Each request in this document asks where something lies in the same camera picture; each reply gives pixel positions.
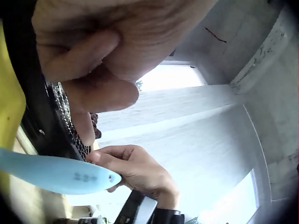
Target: tree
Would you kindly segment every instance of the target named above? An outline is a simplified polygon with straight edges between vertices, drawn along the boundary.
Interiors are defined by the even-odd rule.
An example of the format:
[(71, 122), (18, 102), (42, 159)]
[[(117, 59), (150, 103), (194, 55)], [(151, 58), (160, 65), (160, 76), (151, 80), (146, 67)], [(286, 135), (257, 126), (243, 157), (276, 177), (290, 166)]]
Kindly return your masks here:
[(139, 91), (142, 91), (142, 90), (141, 90), (142, 84), (143, 84), (143, 82), (142, 82), (141, 80), (137, 80), (137, 81), (135, 82), (135, 85), (137, 86), (137, 88), (138, 88)]

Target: metal mesh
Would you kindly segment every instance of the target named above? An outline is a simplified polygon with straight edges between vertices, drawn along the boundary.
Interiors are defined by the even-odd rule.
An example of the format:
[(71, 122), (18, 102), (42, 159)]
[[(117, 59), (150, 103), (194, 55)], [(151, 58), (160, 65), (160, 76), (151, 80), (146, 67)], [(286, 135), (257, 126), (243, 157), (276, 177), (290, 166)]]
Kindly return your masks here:
[(51, 87), (58, 106), (58, 110), (56, 111), (60, 118), (60, 123), (68, 136), (68, 141), (74, 148), (75, 152), (81, 156), (82, 160), (86, 161), (85, 157), (90, 152), (90, 147), (83, 145), (71, 121), (70, 107), (65, 91), (63, 90), (60, 82), (51, 83)]

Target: light blue handle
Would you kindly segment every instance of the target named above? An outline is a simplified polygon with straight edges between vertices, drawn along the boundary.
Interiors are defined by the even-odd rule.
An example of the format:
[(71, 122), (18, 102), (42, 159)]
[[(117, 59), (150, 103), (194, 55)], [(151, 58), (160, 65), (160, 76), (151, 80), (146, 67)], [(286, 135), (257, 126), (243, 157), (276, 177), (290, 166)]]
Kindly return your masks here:
[(0, 170), (60, 194), (91, 194), (121, 181), (106, 168), (61, 157), (27, 155), (0, 147)]

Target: hand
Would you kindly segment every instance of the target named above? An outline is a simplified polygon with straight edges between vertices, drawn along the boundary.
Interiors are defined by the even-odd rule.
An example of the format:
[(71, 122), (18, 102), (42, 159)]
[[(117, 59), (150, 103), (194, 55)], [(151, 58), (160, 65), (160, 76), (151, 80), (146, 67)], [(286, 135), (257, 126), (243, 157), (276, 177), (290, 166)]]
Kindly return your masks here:
[(32, 24), (41, 68), (48, 81), (62, 82), (85, 145), (94, 141), (88, 112), (134, 104), (139, 93), (133, 83), (164, 60), (215, 2), (37, 1)]
[(144, 148), (137, 145), (108, 146), (92, 151), (86, 159), (122, 176), (122, 181), (108, 189), (109, 192), (125, 185), (131, 190), (151, 194), (157, 200), (158, 208), (178, 209), (180, 194), (173, 179)]

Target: yellow object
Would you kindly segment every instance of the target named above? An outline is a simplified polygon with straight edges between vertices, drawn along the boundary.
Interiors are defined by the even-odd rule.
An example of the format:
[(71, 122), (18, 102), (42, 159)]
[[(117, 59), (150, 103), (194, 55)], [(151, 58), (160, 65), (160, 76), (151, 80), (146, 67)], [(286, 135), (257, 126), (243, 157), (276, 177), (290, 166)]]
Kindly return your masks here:
[[(26, 106), (23, 90), (11, 65), (0, 20), (0, 147), (13, 149), (18, 127)], [(0, 185), (9, 194), (9, 175), (0, 172)]]

